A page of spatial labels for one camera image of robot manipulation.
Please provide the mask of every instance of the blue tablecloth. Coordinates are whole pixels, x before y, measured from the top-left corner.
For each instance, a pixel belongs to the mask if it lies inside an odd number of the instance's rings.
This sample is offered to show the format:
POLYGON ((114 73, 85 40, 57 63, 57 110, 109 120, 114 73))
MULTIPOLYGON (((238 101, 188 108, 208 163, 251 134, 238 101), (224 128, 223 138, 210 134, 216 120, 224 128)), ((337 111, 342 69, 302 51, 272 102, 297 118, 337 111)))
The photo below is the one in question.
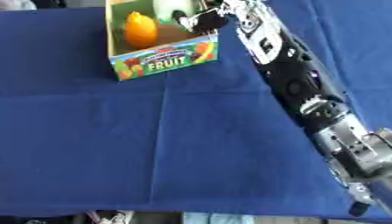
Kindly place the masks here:
MULTIPOLYGON (((392 127, 392 2, 274 0, 392 127)), ((252 67, 234 27, 215 62, 117 83, 102 8, 0 12, 0 214, 92 209, 349 217, 347 193, 252 67)), ((374 207, 368 218, 386 218, 374 207)))

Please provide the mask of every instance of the fruit box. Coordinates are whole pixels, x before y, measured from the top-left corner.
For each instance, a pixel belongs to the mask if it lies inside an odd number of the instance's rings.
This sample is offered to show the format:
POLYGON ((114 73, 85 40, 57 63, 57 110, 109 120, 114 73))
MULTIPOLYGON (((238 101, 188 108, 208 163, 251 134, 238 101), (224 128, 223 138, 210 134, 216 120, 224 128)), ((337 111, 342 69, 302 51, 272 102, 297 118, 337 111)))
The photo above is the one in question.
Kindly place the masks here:
MULTIPOLYGON (((160 4, 157 1, 167 7, 168 2, 184 0, 106 0, 108 57, 119 81, 217 60, 217 31, 195 35, 175 22, 163 22, 155 13, 160 4), (154 19, 157 40, 152 47, 135 49, 125 40, 124 24, 132 11, 154 19)), ((203 0, 189 1, 193 13, 206 8, 203 0)))

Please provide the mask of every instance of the white object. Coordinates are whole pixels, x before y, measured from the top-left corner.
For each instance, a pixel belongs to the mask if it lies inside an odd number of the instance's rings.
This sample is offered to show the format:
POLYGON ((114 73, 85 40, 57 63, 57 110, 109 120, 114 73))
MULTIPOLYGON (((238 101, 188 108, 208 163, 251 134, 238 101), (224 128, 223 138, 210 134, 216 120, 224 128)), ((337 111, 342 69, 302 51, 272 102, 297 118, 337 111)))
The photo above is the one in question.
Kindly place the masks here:
POLYGON ((154 0, 154 11, 161 22, 171 22, 174 11, 183 11, 188 17, 194 14, 192 0, 154 0))
POLYGON ((0 11, 31 11, 37 7, 30 0, 0 0, 0 11))

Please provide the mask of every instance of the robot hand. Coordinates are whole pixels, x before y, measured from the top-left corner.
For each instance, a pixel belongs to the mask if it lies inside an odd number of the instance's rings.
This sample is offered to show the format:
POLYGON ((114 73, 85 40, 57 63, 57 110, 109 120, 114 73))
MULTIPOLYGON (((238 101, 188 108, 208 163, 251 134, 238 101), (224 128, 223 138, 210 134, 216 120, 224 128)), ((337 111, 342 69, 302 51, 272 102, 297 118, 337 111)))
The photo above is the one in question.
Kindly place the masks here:
POLYGON ((362 215, 375 202, 389 210, 385 195, 392 195, 392 131, 372 132, 364 126, 346 92, 270 7, 260 0, 224 0, 192 17, 172 13, 190 32, 220 28, 228 22, 226 15, 237 18, 238 37, 272 94, 353 196, 350 214, 362 215))

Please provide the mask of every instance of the black component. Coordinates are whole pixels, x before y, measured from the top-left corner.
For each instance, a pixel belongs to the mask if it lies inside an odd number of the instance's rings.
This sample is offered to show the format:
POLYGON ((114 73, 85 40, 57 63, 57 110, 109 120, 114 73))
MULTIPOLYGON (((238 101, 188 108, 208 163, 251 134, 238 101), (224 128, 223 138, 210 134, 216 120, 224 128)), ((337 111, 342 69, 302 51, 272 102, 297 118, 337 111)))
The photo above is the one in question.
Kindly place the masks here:
MULTIPOLYGON (((341 115, 349 113, 346 97, 300 40, 285 31, 280 36, 283 46, 277 58, 266 65, 255 63, 261 74, 265 74, 262 77, 272 93, 307 134, 336 123, 341 115), (316 97, 325 101, 304 108, 316 97)), ((273 46, 267 39, 261 39, 260 47, 268 53, 273 46)))
POLYGON ((65 0, 32 0, 32 1, 39 9, 67 7, 65 0))
POLYGON ((365 203, 361 203, 359 201, 355 201, 351 205, 349 213, 352 216, 358 217, 358 216, 363 215, 368 210, 369 207, 370 207, 369 204, 365 204, 365 203))
POLYGON ((174 18, 177 23, 179 23, 179 20, 181 18, 186 18, 187 15, 182 11, 182 10, 175 10, 172 14, 171 17, 174 18))
POLYGON ((195 33, 210 32, 226 25, 228 19, 221 17, 217 10, 215 8, 202 11, 198 17, 198 23, 193 27, 193 31, 195 33))

